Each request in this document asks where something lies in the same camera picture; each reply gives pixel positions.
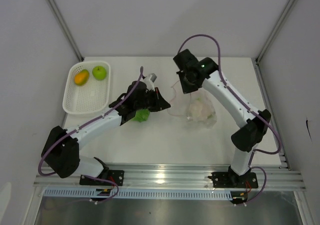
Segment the green leafy lettuce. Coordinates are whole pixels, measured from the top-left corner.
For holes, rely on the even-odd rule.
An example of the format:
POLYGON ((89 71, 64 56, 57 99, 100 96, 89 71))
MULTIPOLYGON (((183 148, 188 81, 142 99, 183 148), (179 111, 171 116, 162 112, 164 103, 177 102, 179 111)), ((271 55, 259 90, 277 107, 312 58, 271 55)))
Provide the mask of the green leafy lettuce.
POLYGON ((141 109, 135 113, 135 116, 131 119, 134 122, 146 122, 149 118, 150 111, 148 109, 141 109))

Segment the clear zip top bag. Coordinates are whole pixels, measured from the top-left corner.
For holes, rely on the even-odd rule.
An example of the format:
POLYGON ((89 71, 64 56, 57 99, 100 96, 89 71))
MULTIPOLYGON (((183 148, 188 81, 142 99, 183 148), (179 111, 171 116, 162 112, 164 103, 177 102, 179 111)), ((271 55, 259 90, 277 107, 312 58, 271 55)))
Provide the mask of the clear zip top bag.
POLYGON ((216 110, 204 89, 184 94, 179 81, 170 88, 173 98, 167 113, 183 122, 188 130, 211 129, 217 123, 216 110))

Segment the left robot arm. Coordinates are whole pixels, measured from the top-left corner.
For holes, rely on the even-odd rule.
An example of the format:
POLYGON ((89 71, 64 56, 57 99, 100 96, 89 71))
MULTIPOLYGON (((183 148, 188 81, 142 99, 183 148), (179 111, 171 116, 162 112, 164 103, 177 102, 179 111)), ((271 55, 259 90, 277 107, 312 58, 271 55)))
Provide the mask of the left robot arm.
POLYGON ((53 170, 52 173, 62 179, 71 175, 82 175, 91 177, 97 185, 105 184, 109 178, 106 164, 97 157, 81 156, 81 149, 104 132, 132 120, 137 111, 148 110, 154 113, 170 106, 158 87, 148 88, 145 82, 133 82, 127 92, 122 93, 108 106, 108 110, 98 117, 73 128, 54 127, 42 150, 38 173, 46 176, 42 171, 42 165, 46 163, 53 170))

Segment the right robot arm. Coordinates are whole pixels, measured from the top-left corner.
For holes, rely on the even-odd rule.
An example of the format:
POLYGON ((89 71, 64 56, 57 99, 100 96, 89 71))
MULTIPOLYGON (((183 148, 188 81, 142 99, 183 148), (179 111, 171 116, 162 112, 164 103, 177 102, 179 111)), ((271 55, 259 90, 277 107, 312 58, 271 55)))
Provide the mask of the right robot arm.
POLYGON ((239 130, 231 135, 235 152, 229 167, 228 181, 234 187, 241 186, 246 182, 253 150, 267 133, 270 112, 256 107, 246 108, 241 104, 239 100, 246 105, 248 102, 230 83, 221 78, 219 66, 211 58, 198 60, 185 49, 179 52, 173 61, 178 67, 176 73, 183 93, 189 94, 200 88, 205 89, 229 112, 239 127, 239 130))

